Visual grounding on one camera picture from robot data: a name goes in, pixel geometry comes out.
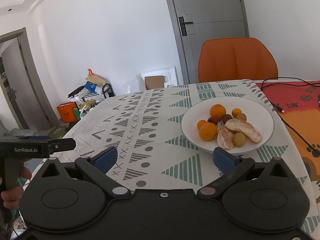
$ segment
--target door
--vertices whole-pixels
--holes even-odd
[[[19,38],[2,52],[1,58],[7,79],[6,92],[23,128],[34,131],[51,128],[29,81]]]
[[[197,82],[198,60],[205,41],[248,36],[241,0],[173,0],[173,6],[172,24],[178,24],[180,30],[179,37],[175,32],[176,41],[182,42],[177,47],[178,51],[179,47],[183,50],[179,57],[180,61],[185,60],[181,68],[186,66],[189,83]]]

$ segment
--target white plate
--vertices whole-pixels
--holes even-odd
[[[274,121],[271,114],[262,105],[258,103],[238,97],[217,97],[202,101],[186,111],[181,121],[181,129],[183,135],[194,145],[207,151],[213,152],[218,147],[217,137],[212,141],[204,141],[200,138],[197,128],[199,120],[208,120],[210,117],[210,108],[215,104],[221,104],[225,107],[227,114],[231,114],[234,108],[239,108],[247,116],[247,122],[252,124],[258,132],[262,134],[262,140],[254,143],[249,138],[242,147],[233,147],[227,150],[233,155],[244,154],[248,151],[255,150],[265,144],[271,137],[274,128]]]

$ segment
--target person's hand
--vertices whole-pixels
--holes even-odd
[[[23,167],[20,175],[20,178],[31,179],[32,173],[31,171]],[[17,209],[19,207],[19,199],[23,194],[23,187],[20,185],[16,185],[14,188],[1,192],[1,198],[4,200],[3,206],[9,209]]]

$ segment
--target silver screw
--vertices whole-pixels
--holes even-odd
[[[128,189],[126,187],[115,187],[112,192],[116,195],[123,195],[128,192]]]
[[[213,187],[203,187],[200,189],[200,193],[203,195],[213,195],[216,190]]]
[[[160,197],[169,197],[169,194],[168,194],[168,193],[163,192],[163,193],[160,193]]]

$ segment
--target chair backrest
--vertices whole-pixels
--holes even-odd
[[[199,63],[199,82],[278,77],[277,64],[268,49],[254,38],[205,41]]]

